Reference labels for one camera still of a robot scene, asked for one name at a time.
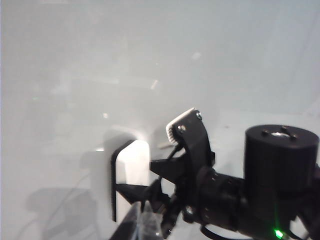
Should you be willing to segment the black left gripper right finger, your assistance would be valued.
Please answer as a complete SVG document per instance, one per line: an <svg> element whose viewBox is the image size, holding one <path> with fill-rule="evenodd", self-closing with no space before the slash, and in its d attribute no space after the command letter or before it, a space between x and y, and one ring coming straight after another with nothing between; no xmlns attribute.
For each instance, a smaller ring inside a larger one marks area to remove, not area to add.
<svg viewBox="0 0 320 240"><path fill-rule="evenodd" d="M137 224L137 237L139 240L161 240L161 216L154 213L149 201L144 203Z"/></svg>

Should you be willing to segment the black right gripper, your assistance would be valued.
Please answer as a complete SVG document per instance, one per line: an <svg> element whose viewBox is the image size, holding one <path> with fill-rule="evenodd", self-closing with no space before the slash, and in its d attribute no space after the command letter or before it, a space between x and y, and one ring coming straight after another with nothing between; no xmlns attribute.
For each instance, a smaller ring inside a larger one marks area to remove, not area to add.
<svg viewBox="0 0 320 240"><path fill-rule="evenodd" d="M201 220L199 195L203 168L186 166L186 153L171 159L154 159L149 170L157 175L151 185L117 183L115 190L129 203L149 201L153 211L162 216L161 231L167 239L182 213L183 220L194 223ZM162 180L174 184L171 196L162 191Z"/></svg>

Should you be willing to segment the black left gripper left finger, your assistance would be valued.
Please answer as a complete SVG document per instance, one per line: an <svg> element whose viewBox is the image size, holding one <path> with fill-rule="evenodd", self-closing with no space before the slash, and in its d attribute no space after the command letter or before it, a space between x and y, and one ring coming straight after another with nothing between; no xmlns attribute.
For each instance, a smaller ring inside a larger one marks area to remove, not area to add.
<svg viewBox="0 0 320 240"><path fill-rule="evenodd" d="M141 202L134 202L127 214L114 231L110 240L137 240L138 239L138 221L141 216Z"/></svg>

